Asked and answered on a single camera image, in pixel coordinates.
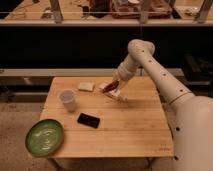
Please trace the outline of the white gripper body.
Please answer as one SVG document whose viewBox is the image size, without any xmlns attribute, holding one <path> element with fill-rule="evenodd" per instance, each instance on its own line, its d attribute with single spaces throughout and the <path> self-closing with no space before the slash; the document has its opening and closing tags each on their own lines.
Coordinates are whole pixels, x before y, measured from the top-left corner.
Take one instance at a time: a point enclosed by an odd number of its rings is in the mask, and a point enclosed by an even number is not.
<svg viewBox="0 0 213 171">
<path fill-rule="evenodd" d="M 137 69 L 136 62 L 123 61 L 113 73 L 113 80 L 118 82 L 116 89 L 121 90 L 135 76 Z"/>
</svg>

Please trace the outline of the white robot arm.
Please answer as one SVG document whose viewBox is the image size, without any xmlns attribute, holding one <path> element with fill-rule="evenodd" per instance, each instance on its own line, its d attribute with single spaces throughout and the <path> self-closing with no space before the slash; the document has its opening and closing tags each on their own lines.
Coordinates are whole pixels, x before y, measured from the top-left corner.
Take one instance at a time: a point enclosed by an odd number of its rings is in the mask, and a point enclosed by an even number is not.
<svg viewBox="0 0 213 171">
<path fill-rule="evenodd" d="M 134 39 L 127 49 L 113 79 L 119 81 L 117 89 L 122 89 L 142 66 L 171 106 L 176 114 L 174 171 L 213 171 L 213 98 L 196 96 L 159 64 L 152 42 Z"/>
</svg>

